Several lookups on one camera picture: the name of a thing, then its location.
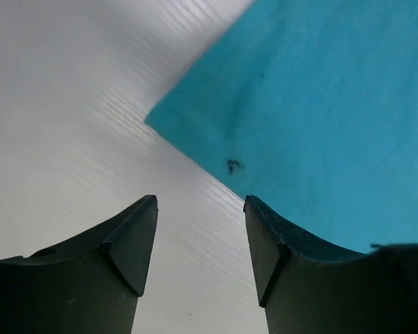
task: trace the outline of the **black mark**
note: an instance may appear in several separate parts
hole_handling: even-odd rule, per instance
[[[238,162],[237,160],[228,160],[228,170],[229,170],[229,175],[232,175],[232,173],[234,173],[234,169],[238,168],[244,168],[243,165]]]

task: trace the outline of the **dark gray plastic part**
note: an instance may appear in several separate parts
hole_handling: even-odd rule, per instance
[[[157,199],[28,258],[0,260],[0,334],[129,334],[144,293]]]
[[[361,254],[245,202],[259,305],[270,334],[418,333],[418,244]]]

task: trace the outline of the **curved edge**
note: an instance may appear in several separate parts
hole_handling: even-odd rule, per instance
[[[246,197],[244,211],[248,208],[267,230],[272,243],[284,245],[296,255],[325,263],[348,262],[367,256],[367,254],[337,246],[317,237],[278,215],[256,196]]]
[[[138,297],[146,286],[157,226],[157,201],[151,198],[126,218],[100,247],[110,267]]]
[[[118,235],[124,233],[125,226],[136,220],[151,205],[157,206],[157,198],[155,195],[146,195],[117,215],[78,235],[38,250],[30,257],[16,256],[0,260],[0,265],[42,266],[76,259],[98,249],[105,243],[111,244],[118,238]]]

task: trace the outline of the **white wooden surface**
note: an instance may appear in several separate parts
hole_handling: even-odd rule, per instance
[[[0,258],[147,193],[134,333],[267,333],[242,201],[143,124],[249,0],[0,0]]]

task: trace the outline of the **blue paper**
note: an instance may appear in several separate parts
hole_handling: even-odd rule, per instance
[[[319,237],[418,242],[418,1],[258,0],[146,122]]]

